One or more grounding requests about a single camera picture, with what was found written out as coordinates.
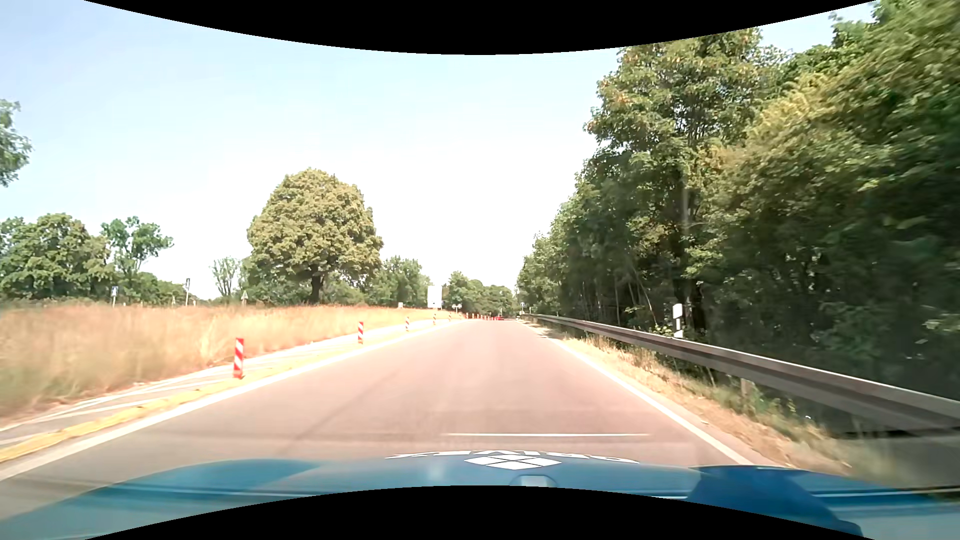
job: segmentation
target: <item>roadside reflector post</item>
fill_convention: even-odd
[[[243,379],[243,338],[238,337],[233,346],[233,378]]]

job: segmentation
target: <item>dry grass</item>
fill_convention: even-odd
[[[245,356],[365,330],[432,319],[430,309],[388,307],[115,307],[0,313],[0,416],[161,380]],[[446,312],[440,314],[445,318]]]
[[[771,403],[757,391],[743,396],[729,386],[686,377],[649,351],[619,349],[604,337],[575,338],[551,332],[571,349],[683,406],[781,465],[884,485],[915,485],[921,475],[902,462],[885,458],[882,449],[867,441],[829,437],[820,427],[792,414],[788,405]]]

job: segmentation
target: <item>sign post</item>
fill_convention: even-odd
[[[679,337],[680,339],[684,338],[684,329],[681,327],[681,320],[684,318],[684,305],[683,304],[674,304],[673,305],[673,322],[674,322],[674,337]]]

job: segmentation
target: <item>black border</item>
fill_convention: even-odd
[[[93,1],[237,34],[372,51],[515,55],[613,49],[719,34],[865,2],[604,3],[521,7],[311,2]]]
[[[806,523],[699,503],[581,489],[438,486],[378,489],[259,503],[127,529],[102,538],[511,538],[628,535],[854,538]]]

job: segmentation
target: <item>guardrail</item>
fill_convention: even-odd
[[[947,398],[646,331],[553,315],[526,316],[682,358],[896,430],[918,435],[960,430],[960,402]]]

